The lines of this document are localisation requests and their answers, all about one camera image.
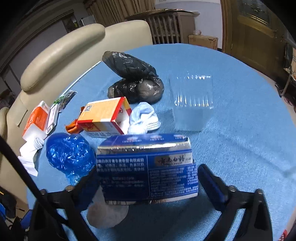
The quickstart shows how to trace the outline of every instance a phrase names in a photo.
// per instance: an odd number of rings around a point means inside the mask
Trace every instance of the clear plastic container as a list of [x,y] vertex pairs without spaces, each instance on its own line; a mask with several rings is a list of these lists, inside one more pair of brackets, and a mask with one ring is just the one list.
[[171,75],[169,83],[175,128],[182,131],[201,131],[214,110],[212,76]]

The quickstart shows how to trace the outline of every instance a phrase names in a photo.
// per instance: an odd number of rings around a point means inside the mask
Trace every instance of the wooden door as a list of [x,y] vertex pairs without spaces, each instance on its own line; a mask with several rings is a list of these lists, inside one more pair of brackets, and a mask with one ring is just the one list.
[[273,80],[283,70],[285,26],[260,0],[221,0],[225,53]]

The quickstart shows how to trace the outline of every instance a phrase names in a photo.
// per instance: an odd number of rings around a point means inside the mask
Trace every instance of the metal screw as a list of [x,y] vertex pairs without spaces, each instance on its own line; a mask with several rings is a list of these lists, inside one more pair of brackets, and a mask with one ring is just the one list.
[[231,186],[228,187],[228,190],[231,191],[231,192],[236,192],[237,188],[235,186],[231,185]]
[[42,195],[47,193],[46,189],[41,189],[40,192],[41,192]]
[[74,188],[75,188],[74,186],[69,185],[69,186],[66,186],[65,187],[65,190],[68,191],[68,192],[70,192],[70,191],[74,190]]
[[258,194],[263,195],[263,190],[262,189],[257,189],[256,191],[257,191]]

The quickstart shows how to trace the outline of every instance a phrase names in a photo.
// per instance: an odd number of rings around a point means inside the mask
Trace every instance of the white rod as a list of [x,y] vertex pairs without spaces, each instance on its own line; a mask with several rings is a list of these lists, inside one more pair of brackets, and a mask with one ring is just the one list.
[[86,75],[89,71],[91,71],[94,67],[96,67],[99,63],[101,63],[101,61],[97,62],[95,65],[93,65],[92,67],[90,67],[87,71],[85,71],[82,75],[80,75],[60,96],[65,95],[72,87],[73,85],[75,85],[84,75]]

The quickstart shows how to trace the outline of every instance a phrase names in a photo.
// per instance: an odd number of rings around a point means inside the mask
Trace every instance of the black plastic bag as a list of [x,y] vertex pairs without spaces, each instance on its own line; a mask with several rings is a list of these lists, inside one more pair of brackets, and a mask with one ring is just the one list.
[[103,62],[121,80],[108,88],[108,98],[125,96],[130,104],[136,102],[156,103],[164,92],[164,85],[150,64],[121,52],[106,51]]

